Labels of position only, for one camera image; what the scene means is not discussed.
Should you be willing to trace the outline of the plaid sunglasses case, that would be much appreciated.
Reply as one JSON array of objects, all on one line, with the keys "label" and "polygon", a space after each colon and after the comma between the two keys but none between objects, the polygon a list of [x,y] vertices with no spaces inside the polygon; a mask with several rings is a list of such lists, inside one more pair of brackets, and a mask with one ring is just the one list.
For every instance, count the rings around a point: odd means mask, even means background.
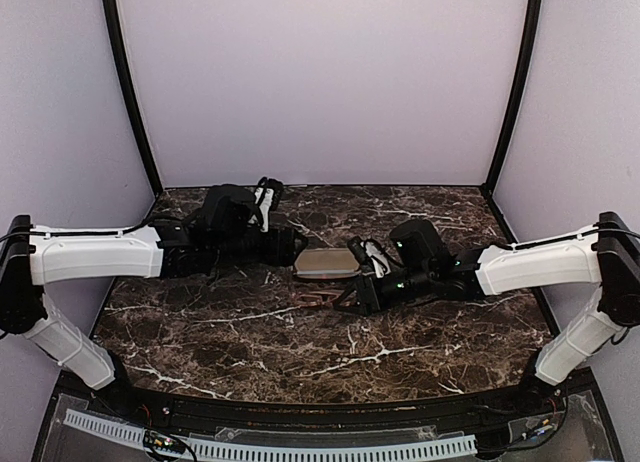
[{"label": "plaid sunglasses case", "polygon": [[349,279],[360,273],[360,265],[347,248],[305,249],[296,259],[293,273],[302,280]]}]

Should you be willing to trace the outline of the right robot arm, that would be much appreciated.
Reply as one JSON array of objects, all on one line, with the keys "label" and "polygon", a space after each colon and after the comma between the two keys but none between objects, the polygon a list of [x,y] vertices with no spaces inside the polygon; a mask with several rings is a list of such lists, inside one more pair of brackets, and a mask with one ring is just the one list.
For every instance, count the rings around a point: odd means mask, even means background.
[{"label": "right robot arm", "polygon": [[335,310],[370,316],[426,296],[470,301],[534,287],[595,285],[585,307],[530,359],[520,386],[511,392],[510,406],[521,416],[534,414],[577,366],[639,324],[639,236],[614,212],[564,235],[457,254],[425,219],[400,224],[389,238],[401,261],[396,271],[376,242],[349,241],[363,272],[333,301]]}]

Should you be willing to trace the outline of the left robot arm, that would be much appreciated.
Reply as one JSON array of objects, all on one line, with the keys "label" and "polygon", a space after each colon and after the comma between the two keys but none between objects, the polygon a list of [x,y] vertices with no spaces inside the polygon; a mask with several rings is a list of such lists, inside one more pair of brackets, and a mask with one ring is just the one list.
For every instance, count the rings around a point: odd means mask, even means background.
[{"label": "left robot arm", "polygon": [[271,213],[282,185],[264,178],[247,188],[209,188],[202,205],[184,218],[150,216],[128,228],[62,229],[15,217],[1,238],[1,331],[32,341],[120,418],[141,409],[118,357],[92,342],[45,301],[46,285],[76,279],[176,279],[208,275],[219,263],[258,262],[290,267],[308,244],[291,227],[274,227]]}]

